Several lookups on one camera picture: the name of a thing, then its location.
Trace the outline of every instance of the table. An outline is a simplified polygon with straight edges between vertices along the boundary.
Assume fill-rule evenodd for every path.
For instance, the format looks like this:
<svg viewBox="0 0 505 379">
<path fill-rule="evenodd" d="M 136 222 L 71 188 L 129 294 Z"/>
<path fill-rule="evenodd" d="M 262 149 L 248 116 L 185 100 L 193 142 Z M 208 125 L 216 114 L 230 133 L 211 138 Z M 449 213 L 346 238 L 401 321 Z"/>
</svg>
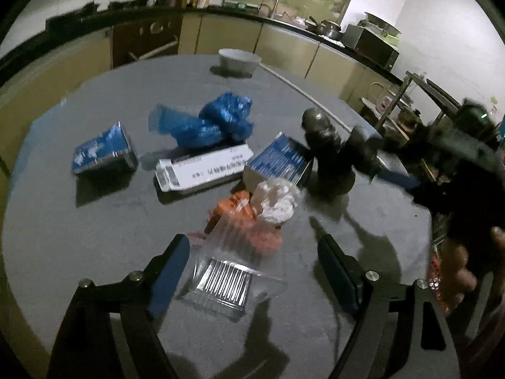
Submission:
<svg viewBox="0 0 505 379">
<path fill-rule="evenodd" d="M 127 65 L 85 82 L 32 124 L 13 172 L 3 260 L 24 320 L 47 352 L 80 279 L 102 285 L 143 269 L 176 233 L 203 230 L 209 210 L 236 184 L 187 198 L 159 196 L 153 169 L 176 144 L 148 131 L 147 117 L 156 104 L 197 114 L 205 103 L 231 90 L 253 100 L 250 119 L 255 125 L 248 140 L 253 151 L 268 145 L 279 131 L 304 141 L 301 116 L 312 103 L 263 69 L 251 79 L 224 78 L 215 73 L 217 63 L 216 56 L 180 55 Z M 287 77 L 346 124 L 374 132 L 344 101 L 302 78 Z M 74 147 L 117 121 L 131 137 L 139 168 L 117 192 L 100 197 L 77 189 L 70 173 Z M 332 203 L 305 192 L 304 203 L 282 230 L 286 291 L 237 323 L 172 301 L 158 336 L 181 378 L 238 378 L 252 372 L 248 377 L 329 375 L 352 324 L 318 265 L 311 215 L 364 269 L 409 284 L 425 277 L 429 213 L 413 206 L 401 190 L 357 175 L 351 192 Z M 180 285 L 190 273 L 187 267 Z M 114 327 L 120 342 L 118 321 Z M 43 377 L 47 360 L 19 357 L 32 374 Z M 127 356 L 123 359 L 131 363 Z M 135 372 L 129 370 L 127 377 Z"/>
</svg>

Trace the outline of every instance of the crumpled white plastic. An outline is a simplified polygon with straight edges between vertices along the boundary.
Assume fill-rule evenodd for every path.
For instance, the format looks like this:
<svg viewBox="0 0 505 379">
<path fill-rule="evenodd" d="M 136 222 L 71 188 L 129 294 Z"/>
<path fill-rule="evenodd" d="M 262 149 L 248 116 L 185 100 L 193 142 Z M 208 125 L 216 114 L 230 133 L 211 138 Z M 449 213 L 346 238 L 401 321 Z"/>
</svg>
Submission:
<svg viewBox="0 0 505 379">
<path fill-rule="evenodd" d="M 300 201 L 301 192 L 296 185 L 283 178 L 272 178 L 258 184 L 252 194 L 251 208 L 258 218 L 279 225 L 293 216 Z"/>
</svg>

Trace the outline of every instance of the black countertop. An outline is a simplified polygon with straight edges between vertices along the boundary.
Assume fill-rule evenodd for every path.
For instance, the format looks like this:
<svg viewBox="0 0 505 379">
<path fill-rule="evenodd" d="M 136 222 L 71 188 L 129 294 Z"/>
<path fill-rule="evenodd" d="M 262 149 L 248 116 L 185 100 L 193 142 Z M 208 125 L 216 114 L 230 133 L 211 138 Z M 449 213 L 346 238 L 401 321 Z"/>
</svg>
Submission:
<svg viewBox="0 0 505 379">
<path fill-rule="evenodd" d="M 262 24 L 269 24 L 289 30 L 301 36 L 311 38 L 314 41 L 351 57 L 363 64 L 365 67 L 372 69 L 393 84 L 401 84 L 401 80 L 398 77 L 373 63 L 368 58 L 363 57 L 363 55 L 357 54 L 348 48 L 339 47 L 338 45 L 325 40 L 321 36 L 292 26 L 286 22 L 223 7 L 211 6 L 204 9 L 176 8 L 167 7 L 163 5 L 163 3 L 158 3 L 152 7 L 148 7 L 147 0 L 134 0 L 128 2 L 111 2 L 108 9 L 104 11 L 98 11 L 97 4 L 89 3 L 79 10 L 57 17 L 48 18 L 45 23 L 45 31 L 21 43 L 0 59 L 0 87 L 12 78 L 13 75 L 37 58 L 42 57 L 42 55 L 58 48 L 62 44 L 91 32 L 116 26 L 118 24 L 122 24 L 123 22 L 142 20 L 146 18 L 158 18 L 160 16 L 167 15 L 183 15 L 186 13 L 227 15 L 250 21 L 258 21 Z"/>
</svg>

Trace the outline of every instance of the blue box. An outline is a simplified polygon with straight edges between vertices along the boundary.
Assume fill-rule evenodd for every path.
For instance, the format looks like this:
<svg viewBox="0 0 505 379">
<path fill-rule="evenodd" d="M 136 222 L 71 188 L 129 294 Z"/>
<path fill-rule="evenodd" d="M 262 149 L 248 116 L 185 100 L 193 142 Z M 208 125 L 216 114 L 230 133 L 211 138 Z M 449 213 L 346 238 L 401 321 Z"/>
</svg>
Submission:
<svg viewBox="0 0 505 379">
<path fill-rule="evenodd" d="M 300 187 L 313 165 L 314 156 L 308 148 L 279 132 L 274 142 L 247 162 L 242 179 L 249 192 L 269 178 L 284 178 Z"/>
<path fill-rule="evenodd" d="M 118 171 L 135 171 L 138 166 L 135 150 L 121 123 L 75 148 L 72 173 L 75 175 L 114 168 Z"/>
</svg>

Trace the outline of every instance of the microwave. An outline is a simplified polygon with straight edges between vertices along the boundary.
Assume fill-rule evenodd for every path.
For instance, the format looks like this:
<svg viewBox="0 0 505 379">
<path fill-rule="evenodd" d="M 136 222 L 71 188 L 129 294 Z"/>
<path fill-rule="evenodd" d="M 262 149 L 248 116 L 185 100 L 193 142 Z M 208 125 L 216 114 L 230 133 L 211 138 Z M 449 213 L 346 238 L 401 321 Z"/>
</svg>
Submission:
<svg viewBox="0 0 505 379">
<path fill-rule="evenodd" d="M 365 27 L 349 24 L 340 42 L 388 71 L 398 58 L 395 47 Z"/>
</svg>

